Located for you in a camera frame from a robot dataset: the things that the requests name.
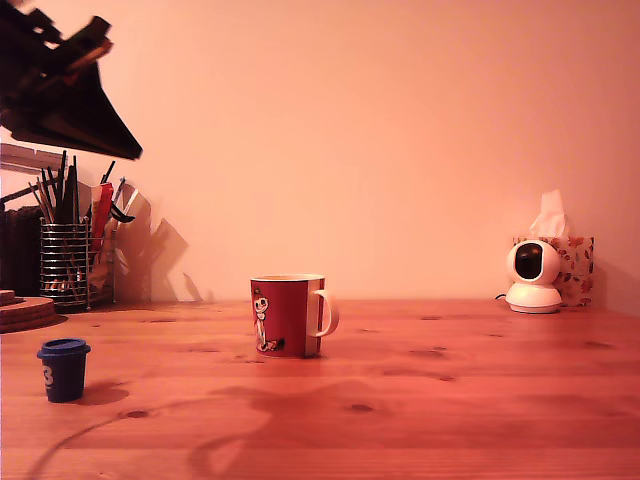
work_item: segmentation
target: tissue box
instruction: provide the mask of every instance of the tissue box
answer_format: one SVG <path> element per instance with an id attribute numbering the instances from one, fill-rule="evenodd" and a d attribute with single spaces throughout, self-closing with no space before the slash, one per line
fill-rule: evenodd
<path id="1" fill-rule="evenodd" d="M 516 245 L 525 240 L 547 242 L 560 254 L 560 273 L 553 286 L 567 307 L 591 303 L 593 289 L 593 237 L 513 237 Z"/>

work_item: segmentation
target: blue cup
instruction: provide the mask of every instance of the blue cup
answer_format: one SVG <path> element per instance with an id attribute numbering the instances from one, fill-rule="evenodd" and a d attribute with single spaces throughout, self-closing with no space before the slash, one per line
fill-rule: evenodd
<path id="1" fill-rule="evenodd" d="M 90 351 L 91 347 L 79 338 L 60 338 L 42 345 L 38 358 L 42 360 L 44 385 L 50 402 L 71 402 L 82 397 Z"/>

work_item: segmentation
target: blue lid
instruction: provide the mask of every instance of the blue lid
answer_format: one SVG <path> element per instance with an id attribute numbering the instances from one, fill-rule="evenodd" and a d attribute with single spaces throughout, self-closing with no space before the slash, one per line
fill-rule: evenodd
<path id="1" fill-rule="evenodd" d="M 90 351 L 91 347 L 80 338 L 59 338 L 45 342 L 42 345 L 42 350 L 38 352 L 38 358 L 89 353 Z"/>

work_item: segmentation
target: white mug handle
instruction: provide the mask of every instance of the white mug handle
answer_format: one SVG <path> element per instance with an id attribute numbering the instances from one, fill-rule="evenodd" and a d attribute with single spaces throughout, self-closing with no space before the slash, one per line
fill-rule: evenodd
<path id="1" fill-rule="evenodd" d="M 314 295 L 318 295 L 324 299 L 324 303 L 329 307 L 329 322 L 324 330 L 320 332 L 310 333 L 311 337 L 324 337 L 336 331 L 338 322 L 340 321 L 340 312 L 338 307 L 331 301 L 331 294 L 328 290 L 316 290 Z"/>

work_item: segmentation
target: white camera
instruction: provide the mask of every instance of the white camera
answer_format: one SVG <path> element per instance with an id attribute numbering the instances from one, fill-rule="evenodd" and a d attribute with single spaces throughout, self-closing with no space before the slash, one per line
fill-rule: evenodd
<path id="1" fill-rule="evenodd" d="M 511 310 L 523 313 L 553 313 L 560 307 L 560 293 L 551 284 L 560 271 L 555 248 L 539 240 L 514 246 L 507 256 L 507 271 L 515 282 L 507 292 Z"/>

